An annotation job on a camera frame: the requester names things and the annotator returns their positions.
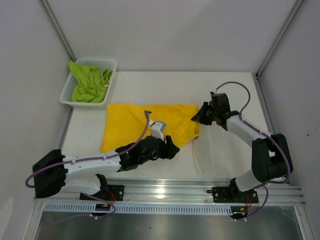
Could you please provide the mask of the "yellow fabric shorts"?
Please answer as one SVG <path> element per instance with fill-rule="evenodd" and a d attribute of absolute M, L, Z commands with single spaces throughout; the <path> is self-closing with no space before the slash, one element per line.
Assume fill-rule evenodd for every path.
<path fill-rule="evenodd" d="M 196 104 L 108 105 L 100 151 L 108 153 L 151 136 L 150 120 L 164 122 L 164 138 L 171 136 L 181 149 L 201 133 L 200 124 L 191 120 L 198 111 Z"/>

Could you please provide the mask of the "green fabric shorts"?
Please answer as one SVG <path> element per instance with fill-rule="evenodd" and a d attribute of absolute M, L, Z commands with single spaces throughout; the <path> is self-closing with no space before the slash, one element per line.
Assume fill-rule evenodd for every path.
<path fill-rule="evenodd" d="M 69 61 L 68 67 L 76 79 L 76 85 L 71 95 L 72 102 L 101 103 L 107 93 L 112 70 L 105 69 L 100 73 L 98 66 L 82 65 Z"/>

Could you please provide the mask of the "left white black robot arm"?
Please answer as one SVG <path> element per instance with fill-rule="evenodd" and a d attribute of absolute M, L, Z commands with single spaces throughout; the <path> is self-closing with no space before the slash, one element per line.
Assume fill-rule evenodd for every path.
<path fill-rule="evenodd" d="M 74 192 L 103 200 L 109 188 L 103 180 L 105 173 L 120 173 L 137 169 L 149 161 L 171 160 L 180 151 L 172 138 L 154 136 L 121 146 L 116 150 L 91 156 L 63 155 L 51 150 L 32 166 L 35 197 L 44 199 L 60 192 Z"/>

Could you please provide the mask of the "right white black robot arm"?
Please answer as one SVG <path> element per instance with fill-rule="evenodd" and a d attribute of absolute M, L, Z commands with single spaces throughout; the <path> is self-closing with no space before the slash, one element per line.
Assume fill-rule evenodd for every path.
<path fill-rule="evenodd" d="M 231 110 L 224 93 L 211 93 L 211 101 L 204 102 L 191 120 L 201 125 L 216 123 L 225 131 L 233 133 L 251 148 L 251 168 L 233 178 L 227 187 L 229 198 L 239 202 L 246 195 L 267 183 L 284 184 L 289 181 L 293 164 L 286 137 L 264 132 L 247 121 L 236 110 Z"/>

